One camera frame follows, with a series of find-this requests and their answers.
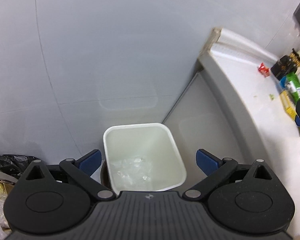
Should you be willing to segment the green vegetable scrap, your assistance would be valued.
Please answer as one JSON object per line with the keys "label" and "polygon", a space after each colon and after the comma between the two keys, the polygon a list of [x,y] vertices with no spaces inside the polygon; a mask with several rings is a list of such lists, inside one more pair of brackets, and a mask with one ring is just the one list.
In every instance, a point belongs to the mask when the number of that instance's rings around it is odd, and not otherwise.
{"label": "green vegetable scrap", "polygon": [[270,98],[271,101],[275,100],[274,94],[269,94],[269,98]]}

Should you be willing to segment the yellow food box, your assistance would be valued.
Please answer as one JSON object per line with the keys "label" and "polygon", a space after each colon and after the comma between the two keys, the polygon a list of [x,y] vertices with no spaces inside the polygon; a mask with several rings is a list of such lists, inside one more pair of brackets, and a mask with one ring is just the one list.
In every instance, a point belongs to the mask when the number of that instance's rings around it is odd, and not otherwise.
{"label": "yellow food box", "polygon": [[295,118],[297,116],[296,110],[295,110],[295,105],[291,101],[289,93],[286,90],[283,90],[280,93],[280,100],[283,105],[283,109],[285,110],[286,114],[293,120],[295,121]]}

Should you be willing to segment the green snack wrapper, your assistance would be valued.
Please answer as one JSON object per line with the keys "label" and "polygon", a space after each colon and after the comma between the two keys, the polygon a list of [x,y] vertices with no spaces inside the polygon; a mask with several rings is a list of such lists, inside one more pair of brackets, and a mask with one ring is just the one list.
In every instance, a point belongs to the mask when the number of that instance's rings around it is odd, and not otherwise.
{"label": "green snack wrapper", "polygon": [[295,73],[290,72],[286,75],[285,88],[297,103],[300,100],[300,81]]}

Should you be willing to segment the white plastic trash bin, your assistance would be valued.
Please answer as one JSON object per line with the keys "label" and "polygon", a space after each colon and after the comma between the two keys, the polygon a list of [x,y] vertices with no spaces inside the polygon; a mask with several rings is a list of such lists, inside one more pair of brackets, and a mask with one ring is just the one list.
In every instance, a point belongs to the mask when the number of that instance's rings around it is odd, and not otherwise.
{"label": "white plastic trash bin", "polygon": [[112,190],[167,191],[182,185],[187,172],[169,128],[160,123],[119,125],[103,134]]}

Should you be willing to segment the black plastic garbage bag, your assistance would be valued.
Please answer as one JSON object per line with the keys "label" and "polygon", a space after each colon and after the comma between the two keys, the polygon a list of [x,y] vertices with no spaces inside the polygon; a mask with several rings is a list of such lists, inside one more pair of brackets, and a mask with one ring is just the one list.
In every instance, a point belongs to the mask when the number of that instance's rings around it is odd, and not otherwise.
{"label": "black plastic garbage bag", "polygon": [[0,155],[0,171],[19,179],[34,160],[38,160],[38,158],[26,155]]}

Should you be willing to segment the small red crumpled wrapper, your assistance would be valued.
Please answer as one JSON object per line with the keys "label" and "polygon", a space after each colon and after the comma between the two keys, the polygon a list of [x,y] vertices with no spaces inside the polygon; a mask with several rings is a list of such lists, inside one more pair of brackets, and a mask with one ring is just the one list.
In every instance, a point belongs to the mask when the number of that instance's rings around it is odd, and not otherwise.
{"label": "small red crumpled wrapper", "polygon": [[260,64],[260,66],[258,67],[258,72],[264,77],[270,76],[270,69],[264,63]]}

